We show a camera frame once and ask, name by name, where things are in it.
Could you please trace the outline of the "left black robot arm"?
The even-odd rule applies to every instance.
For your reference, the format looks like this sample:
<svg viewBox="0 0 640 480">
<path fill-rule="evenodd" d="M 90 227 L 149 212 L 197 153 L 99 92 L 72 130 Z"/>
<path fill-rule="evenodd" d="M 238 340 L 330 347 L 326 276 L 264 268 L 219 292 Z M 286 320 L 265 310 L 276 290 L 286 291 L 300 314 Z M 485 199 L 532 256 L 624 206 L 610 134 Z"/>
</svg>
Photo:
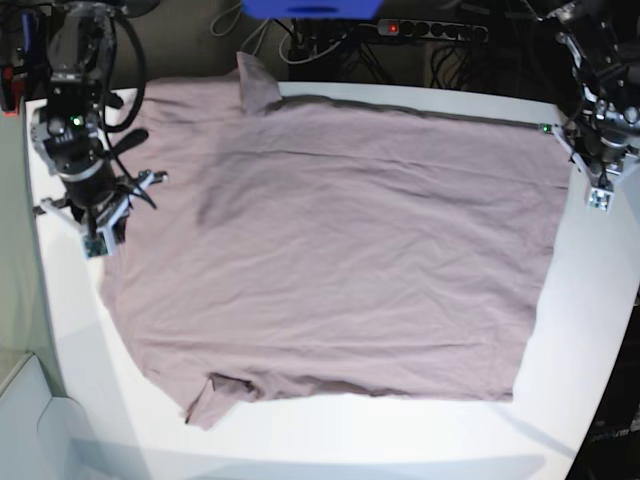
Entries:
<svg viewBox="0 0 640 480">
<path fill-rule="evenodd" d="M 591 185 L 639 166 L 639 4 L 530 1 L 527 53 L 563 113 L 555 136 Z"/>
</svg>

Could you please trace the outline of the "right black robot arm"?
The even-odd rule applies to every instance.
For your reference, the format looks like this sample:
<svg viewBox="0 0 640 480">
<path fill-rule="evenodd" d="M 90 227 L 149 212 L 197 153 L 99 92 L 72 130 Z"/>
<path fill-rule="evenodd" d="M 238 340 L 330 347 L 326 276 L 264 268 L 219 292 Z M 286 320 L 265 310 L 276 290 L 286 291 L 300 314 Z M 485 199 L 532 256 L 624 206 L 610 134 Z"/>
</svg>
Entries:
<svg viewBox="0 0 640 480">
<path fill-rule="evenodd" d="M 70 207 L 79 220 L 96 220 L 137 186 L 130 174 L 117 176 L 113 165 L 122 152 L 143 142 L 145 134 L 134 132 L 120 146 L 111 145 L 109 137 L 129 129 L 141 108 L 146 59 L 126 2 L 65 1 L 60 10 L 62 24 L 45 50 L 46 103 L 33 114 L 30 140 L 65 188 L 59 207 Z M 106 110 L 123 105 L 111 89 L 118 29 L 134 49 L 138 83 L 129 113 L 111 125 Z"/>
</svg>

